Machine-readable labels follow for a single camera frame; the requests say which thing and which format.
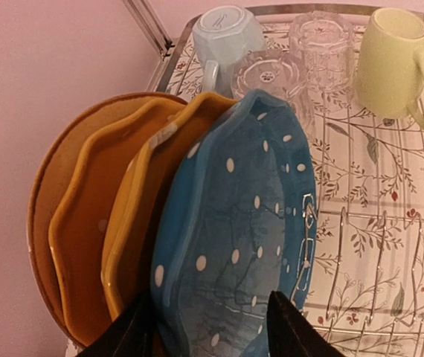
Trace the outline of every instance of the dish rack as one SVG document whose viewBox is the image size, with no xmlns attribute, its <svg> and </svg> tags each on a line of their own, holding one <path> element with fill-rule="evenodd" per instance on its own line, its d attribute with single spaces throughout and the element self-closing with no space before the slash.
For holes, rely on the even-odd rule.
<svg viewBox="0 0 424 357">
<path fill-rule="evenodd" d="M 269 48 L 288 51 L 300 13 L 340 13 L 355 26 L 356 60 L 377 7 L 293 4 L 250 7 Z M 200 92 L 191 20 L 152 87 L 189 101 Z M 376 118 L 345 93 L 311 93 L 316 136 L 315 267 L 303 314 L 346 356 L 424 356 L 424 132 L 411 118 Z M 421 100 L 424 110 L 424 95 Z"/>
</svg>

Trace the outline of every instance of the pale yellow mug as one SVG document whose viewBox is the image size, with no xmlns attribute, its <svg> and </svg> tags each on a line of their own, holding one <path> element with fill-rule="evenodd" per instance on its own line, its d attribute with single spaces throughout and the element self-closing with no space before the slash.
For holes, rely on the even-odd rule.
<svg viewBox="0 0 424 357">
<path fill-rule="evenodd" d="M 356 93 L 381 118 L 412 115 L 424 129 L 419 99 L 424 86 L 424 22 L 405 10 L 381 8 L 362 39 Z"/>
</svg>

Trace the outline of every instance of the upside down glass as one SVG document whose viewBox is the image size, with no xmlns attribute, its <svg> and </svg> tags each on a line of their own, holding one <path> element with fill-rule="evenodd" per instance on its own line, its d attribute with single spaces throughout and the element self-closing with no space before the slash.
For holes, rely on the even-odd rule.
<svg viewBox="0 0 424 357">
<path fill-rule="evenodd" d="M 324 92 L 351 87 L 353 41 L 353 25 L 337 13 L 305 13 L 289 29 L 290 53 L 304 61 L 309 87 Z"/>
<path fill-rule="evenodd" d="M 262 89 L 285 100 L 295 111 L 308 139 L 315 137 L 315 115 L 306 85 L 303 62 L 281 50 L 251 52 L 234 67 L 231 83 L 234 99 Z"/>
</svg>

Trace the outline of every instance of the plate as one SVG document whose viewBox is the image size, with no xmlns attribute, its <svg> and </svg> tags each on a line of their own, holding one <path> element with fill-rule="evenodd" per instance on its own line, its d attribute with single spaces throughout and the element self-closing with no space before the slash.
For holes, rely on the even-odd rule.
<svg viewBox="0 0 424 357">
<path fill-rule="evenodd" d="M 112 319 L 149 288 L 152 250 L 164 203 L 182 159 L 236 102 L 198 95 L 143 145 L 121 182 L 102 256 L 102 281 Z"/>
<path fill-rule="evenodd" d="M 170 355 L 268 356 L 270 292 L 299 309 L 306 299 L 314 202 L 298 119 L 288 103 L 249 92 L 192 148 L 167 199 L 151 289 Z"/>
<path fill-rule="evenodd" d="M 32 186 L 28 203 L 27 237 L 30 262 L 45 305 L 64 333 L 70 336 L 63 318 L 57 273 L 48 244 L 48 226 L 70 183 L 78 153 L 87 137 L 102 127 L 135 112 L 153 98 L 168 94 L 135 93 L 106 100 L 81 114 L 55 140 L 45 156 Z"/>
<path fill-rule="evenodd" d="M 96 131 L 78 155 L 70 184 L 52 217 L 48 241 L 57 272 L 65 325 L 84 346 L 110 325 L 100 281 L 109 214 L 128 163 L 184 105 L 156 98 Z"/>
</svg>

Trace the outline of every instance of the blue polka dot plate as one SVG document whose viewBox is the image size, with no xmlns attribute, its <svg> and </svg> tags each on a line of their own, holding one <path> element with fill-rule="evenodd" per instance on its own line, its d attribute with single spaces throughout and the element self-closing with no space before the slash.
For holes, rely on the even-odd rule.
<svg viewBox="0 0 424 357">
<path fill-rule="evenodd" d="M 151 291 L 172 356 L 268 356 L 270 292 L 302 309 L 315 177 L 288 103 L 254 90 L 184 158 L 163 212 Z"/>
</svg>

